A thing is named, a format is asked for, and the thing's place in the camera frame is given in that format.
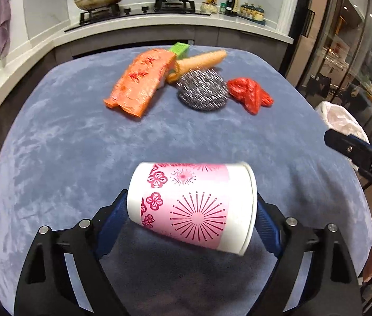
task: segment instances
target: pink paper cup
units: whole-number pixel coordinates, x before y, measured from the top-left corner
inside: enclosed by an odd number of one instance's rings
[[[197,246],[244,255],[255,225],[251,167],[143,162],[128,191],[132,221]]]

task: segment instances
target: red plastic bag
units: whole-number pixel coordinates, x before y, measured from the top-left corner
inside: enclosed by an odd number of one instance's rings
[[[250,78],[236,78],[227,82],[230,94],[244,104],[244,108],[256,115],[261,106],[271,107],[273,98]]]

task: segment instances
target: white plastic bag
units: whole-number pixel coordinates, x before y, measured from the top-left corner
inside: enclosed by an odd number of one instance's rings
[[[342,106],[330,102],[321,102],[315,108],[326,125],[345,135],[352,134],[359,139],[369,143],[368,136],[356,119]],[[355,171],[358,167],[352,163]]]

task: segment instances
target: towel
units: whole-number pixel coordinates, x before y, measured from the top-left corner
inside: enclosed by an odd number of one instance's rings
[[[5,57],[9,51],[10,16],[9,0],[0,0],[0,59]]]

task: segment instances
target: blue velvet tablecloth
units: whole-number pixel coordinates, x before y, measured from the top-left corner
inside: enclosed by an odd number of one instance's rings
[[[13,312],[22,264],[38,228],[73,227],[128,188],[135,167],[156,162],[248,162],[258,192],[307,226],[336,223],[359,273],[372,221],[348,160],[327,148],[326,126],[269,64],[227,50],[219,73],[250,77],[275,100],[257,116],[229,100],[216,112],[182,105],[161,88],[142,119],[105,108],[128,64],[147,47],[76,59],[51,70],[18,114],[0,153],[0,299]],[[194,46],[190,55],[215,50]],[[67,256],[81,306],[88,301]],[[245,315],[275,264],[256,232],[243,257],[163,238],[128,220],[101,259],[132,316]],[[308,257],[289,307],[299,298]]]

